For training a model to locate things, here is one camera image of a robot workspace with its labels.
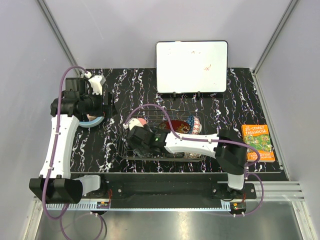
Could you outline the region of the pink plastic cup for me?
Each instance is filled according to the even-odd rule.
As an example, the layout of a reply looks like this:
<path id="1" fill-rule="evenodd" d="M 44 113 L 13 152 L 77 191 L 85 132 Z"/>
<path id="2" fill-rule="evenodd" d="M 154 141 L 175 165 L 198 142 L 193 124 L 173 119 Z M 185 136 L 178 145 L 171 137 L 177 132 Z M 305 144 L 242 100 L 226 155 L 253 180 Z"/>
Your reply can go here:
<path id="1" fill-rule="evenodd" d="M 147 125 L 147 121 L 144 118 L 138 118 L 139 122 L 141 123 L 142 126 Z"/>

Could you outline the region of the red floral plate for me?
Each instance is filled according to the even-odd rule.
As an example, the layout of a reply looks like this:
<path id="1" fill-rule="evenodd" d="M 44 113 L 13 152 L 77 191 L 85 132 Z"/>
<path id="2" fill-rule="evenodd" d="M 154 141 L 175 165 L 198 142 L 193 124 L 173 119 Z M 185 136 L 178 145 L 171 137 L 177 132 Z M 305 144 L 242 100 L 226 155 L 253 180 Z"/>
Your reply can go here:
<path id="1" fill-rule="evenodd" d="M 187 122 L 182 120 L 171 120 L 170 122 L 175 132 L 180 134 L 188 134 L 190 125 Z M 158 125 L 158 129 L 170 130 L 171 128 L 169 122 L 166 120 Z"/>

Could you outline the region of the brown checkered patterned bowl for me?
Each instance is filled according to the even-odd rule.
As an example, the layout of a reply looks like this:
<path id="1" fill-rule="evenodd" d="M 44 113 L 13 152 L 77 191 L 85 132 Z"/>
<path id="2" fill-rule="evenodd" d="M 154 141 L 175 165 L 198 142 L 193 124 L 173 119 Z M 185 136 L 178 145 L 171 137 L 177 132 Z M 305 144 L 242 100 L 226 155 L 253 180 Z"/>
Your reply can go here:
<path id="1" fill-rule="evenodd" d="M 202 155 L 200 153 L 185 152 L 183 157 L 185 159 L 199 159 Z"/>

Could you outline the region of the blue geometric patterned bowl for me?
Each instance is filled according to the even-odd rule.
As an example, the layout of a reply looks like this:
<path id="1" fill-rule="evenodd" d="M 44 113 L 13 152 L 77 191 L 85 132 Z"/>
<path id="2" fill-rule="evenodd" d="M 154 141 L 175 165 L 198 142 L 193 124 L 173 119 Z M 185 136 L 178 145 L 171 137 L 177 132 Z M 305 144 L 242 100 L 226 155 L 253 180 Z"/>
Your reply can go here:
<path id="1" fill-rule="evenodd" d="M 190 115 L 186 121 L 189 126 L 190 126 L 190 130 L 188 132 L 188 134 L 191 135 L 199 135 L 201 130 L 202 130 L 202 125 L 200 122 L 200 118 L 194 115 Z"/>

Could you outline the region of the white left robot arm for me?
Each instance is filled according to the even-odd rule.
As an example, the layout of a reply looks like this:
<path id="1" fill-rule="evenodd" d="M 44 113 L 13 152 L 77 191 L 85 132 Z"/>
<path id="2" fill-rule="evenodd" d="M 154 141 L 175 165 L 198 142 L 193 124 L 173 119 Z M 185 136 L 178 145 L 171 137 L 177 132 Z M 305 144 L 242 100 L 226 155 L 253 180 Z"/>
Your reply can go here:
<path id="1" fill-rule="evenodd" d="M 78 127 L 92 128 L 116 113 L 112 93 L 103 95 L 102 75 L 68 77 L 65 89 L 50 105 L 51 136 L 43 167 L 29 189 L 45 204 L 77 204 L 92 193 L 103 198 L 108 186 L 99 175 L 71 178 L 71 155 Z"/>

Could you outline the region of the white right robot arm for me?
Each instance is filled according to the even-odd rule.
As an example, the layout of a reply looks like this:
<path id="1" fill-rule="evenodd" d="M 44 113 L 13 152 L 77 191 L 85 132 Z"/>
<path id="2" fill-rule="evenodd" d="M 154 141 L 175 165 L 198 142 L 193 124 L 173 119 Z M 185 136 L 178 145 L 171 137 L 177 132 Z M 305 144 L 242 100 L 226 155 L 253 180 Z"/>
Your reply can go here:
<path id="1" fill-rule="evenodd" d="M 239 198 L 245 192 L 245 164 L 248 146 L 229 130 L 208 135 L 177 133 L 169 129 L 148 129 L 138 118 L 123 124 L 126 142 L 137 155 L 165 156 L 190 153 L 214 158 L 227 173 L 227 192 Z"/>

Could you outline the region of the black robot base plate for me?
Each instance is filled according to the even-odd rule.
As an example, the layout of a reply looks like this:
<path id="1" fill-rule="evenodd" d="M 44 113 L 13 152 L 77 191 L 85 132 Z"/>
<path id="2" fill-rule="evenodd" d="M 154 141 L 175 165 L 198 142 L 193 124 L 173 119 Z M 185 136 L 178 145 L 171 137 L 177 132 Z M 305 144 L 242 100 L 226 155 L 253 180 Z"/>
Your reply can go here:
<path id="1" fill-rule="evenodd" d="M 227 185 L 225 173 L 105 173 L 102 187 L 84 199 L 106 200 L 112 210 L 173 210 L 221 208 L 222 201 L 255 200 L 255 187 Z"/>

